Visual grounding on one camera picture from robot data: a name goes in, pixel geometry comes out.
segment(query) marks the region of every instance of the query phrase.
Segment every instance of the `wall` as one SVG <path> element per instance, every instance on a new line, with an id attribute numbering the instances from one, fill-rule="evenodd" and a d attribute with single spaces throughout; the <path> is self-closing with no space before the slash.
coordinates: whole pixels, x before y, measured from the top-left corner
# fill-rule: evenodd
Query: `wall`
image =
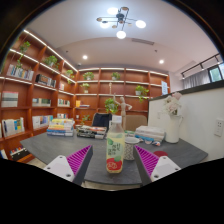
<path id="1" fill-rule="evenodd" d="M 224 119 L 224 88 L 201 91 L 183 95 L 180 98 L 184 117 L 180 125 L 181 139 L 204 150 L 209 155 L 203 161 L 211 161 L 224 156 L 224 131 L 221 137 L 214 135 L 216 118 Z M 161 114 L 163 99 L 149 104 L 149 126 L 166 128 L 169 121 L 167 114 Z"/>
<path id="2" fill-rule="evenodd" d="M 180 78 L 174 75 L 174 73 L 172 72 L 169 72 L 169 76 L 170 76 L 171 93 L 184 89 L 182 79 L 180 80 Z"/>

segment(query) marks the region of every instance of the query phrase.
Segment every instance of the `bookshelf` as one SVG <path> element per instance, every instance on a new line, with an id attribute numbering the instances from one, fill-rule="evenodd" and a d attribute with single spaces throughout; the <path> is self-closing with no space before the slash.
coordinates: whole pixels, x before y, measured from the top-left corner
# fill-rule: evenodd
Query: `bookshelf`
<path id="1" fill-rule="evenodd" d="M 32 69 L 34 71 L 32 80 L 26 80 L 19 77 L 8 76 L 7 71 L 9 65 L 16 65 L 17 60 L 21 56 L 20 45 L 25 41 L 31 44 L 21 59 L 23 69 Z M 55 70 L 46 65 L 43 60 L 54 55 L 58 59 L 59 69 Z M 74 78 L 67 77 L 66 71 L 73 70 Z M 93 80 L 84 80 L 83 74 L 93 72 Z M 118 81 L 113 81 L 111 75 L 118 72 L 121 76 Z M 55 87 L 46 86 L 37 83 L 36 76 L 42 74 L 48 78 L 56 80 Z M 18 133 L 9 137 L 0 138 L 0 149 L 5 149 L 7 157 L 10 159 L 10 151 L 20 145 L 20 141 L 46 132 L 46 127 L 33 129 L 32 117 L 41 115 L 53 115 L 57 117 L 58 113 L 68 114 L 69 118 L 74 118 L 75 125 L 80 124 L 83 116 L 90 115 L 90 121 L 85 124 L 91 125 L 92 118 L 95 113 L 106 113 L 104 102 L 108 98 L 113 98 L 109 92 L 109 83 L 112 83 L 112 94 L 116 93 L 116 100 L 120 101 L 120 97 L 125 98 L 125 102 L 132 105 L 131 110 L 127 110 L 128 115 L 141 114 L 148 117 L 148 101 L 139 102 L 138 96 L 135 95 L 137 85 L 142 85 L 150 91 L 148 98 L 162 95 L 161 81 L 167 82 L 168 93 L 170 93 L 170 81 L 167 74 L 155 71 L 146 71 L 129 68 L 88 68 L 76 70 L 71 63 L 62 58 L 52 47 L 42 41 L 37 35 L 29 31 L 24 31 L 8 52 L 3 70 L 0 74 L 0 93 L 2 98 L 3 91 L 14 91 L 19 93 L 17 107 L 0 108 L 0 121 L 2 119 L 19 119 L 24 118 L 25 132 Z M 89 83 L 88 93 L 84 93 L 84 89 L 80 86 L 83 83 Z M 50 107 L 33 107 L 33 98 L 44 98 L 51 100 Z M 59 106 L 58 99 L 69 100 L 70 106 Z M 89 108 L 77 108 L 76 100 L 80 100 L 81 104 L 90 105 Z M 18 162 L 26 163 L 34 157 L 30 154 Z"/>

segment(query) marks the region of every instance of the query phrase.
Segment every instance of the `ceiling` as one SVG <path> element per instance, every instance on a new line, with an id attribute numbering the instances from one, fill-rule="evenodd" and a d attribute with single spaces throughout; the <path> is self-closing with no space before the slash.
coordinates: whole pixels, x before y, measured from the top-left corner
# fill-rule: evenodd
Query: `ceiling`
<path id="1" fill-rule="evenodd" d="M 110 23 L 102 29 L 98 17 L 108 17 L 110 7 L 129 8 L 128 18 L 146 22 L 146 28 L 124 26 L 127 36 L 118 39 Z M 181 71 L 218 53 L 202 29 L 187 15 L 161 0 L 67 0 L 33 20 L 27 29 L 48 42 L 78 68 L 122 66 L 170 72 Z M 148 40 L 154 45 L 132 42 Z"/>

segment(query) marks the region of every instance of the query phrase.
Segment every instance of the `ceiling light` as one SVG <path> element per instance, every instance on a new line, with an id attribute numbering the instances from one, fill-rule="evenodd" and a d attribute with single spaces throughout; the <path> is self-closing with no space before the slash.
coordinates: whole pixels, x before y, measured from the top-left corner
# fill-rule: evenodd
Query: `ceiling light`
<path id="1" fill-rule="evenodd" d="M 138 28 L 145 28 L 146 27 L 146 23 L 142 20 L 137 20 L 135 24 Z"/>
<path id="2" fill-rule="evenodd" d="M 103 21 L 102 23 L 100 23 L 100 26 L 105 29 L 109 27 L 109 23 L 107 21 Z"/>
<path id="3" fill-rule="evenodd" d="M 109 9 L 107 9 L 107 13 L 110 15 L 116 15 L 118 13 L 118 9 L 117 8 L 109 8 Z"/>
<path id="4" fill-rule="evenodd" d="M 117 32 L 117 37 L 119 39 L 123 39 L 123 38 L 126 37 L 126 33 L 123 31 L 123 28 L 124 28 L 125 24 L 127 23 L 129 27 L 132 26 L 132 23 L 128 22 L 128 20 L 136 21 L 136 26 L 139 27 L 139 28 L 145 28 L 145 26 L 146 26 L 146 23 L 142 20 L 127 18 L 128 12 L 129 12 L 128 7 L 121 7 L 120 9 L 109 8 L 107 10 L 107 13 L 110 14 L 110 15 L 114 15 L 114 17 L 98 17 L 96 20 L 98 22 L 101 22 L 100 26 L 102 28 L 108 28 L 109 23 L 116 23 L 116 24 L 112 25 L 112 28 L 115 29 L 115 28 L 118 27 L 119 24 L 121 24 L 122 29 L 121 29 L 121 31 Z"/>
<path id="5" fill-rule="evenodd" d="M 117 37 L 119 39 L 124 39 L 126 37 L 126 33 L 124 31 L 118 31 L 117 32 Z"/>

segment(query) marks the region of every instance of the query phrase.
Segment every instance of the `floor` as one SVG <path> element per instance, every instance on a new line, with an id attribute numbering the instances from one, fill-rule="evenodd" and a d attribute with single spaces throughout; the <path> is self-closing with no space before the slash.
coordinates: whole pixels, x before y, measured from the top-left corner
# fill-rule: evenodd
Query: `floor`
<path id="1" fill-rule="evenodd" d="M 31 160 L 27 164 L 39 167 L 43 169 L 46 164 L 38 160 L 37 158 Z M 128 189 L 135 189 L 140 188 L 139 185 L 131 185 L 131 186 L 118 186 L 118 185 L 104 185 L 104 184 L 96 184 L 89 181 L 85 181 L 85 183 L 82 183 L 81 185 L 83 188 L 88 189 L 95 189 L 95 190 L 105 190 L 105 191 L 118 191 L 118 190 L 128 190 Z"/>

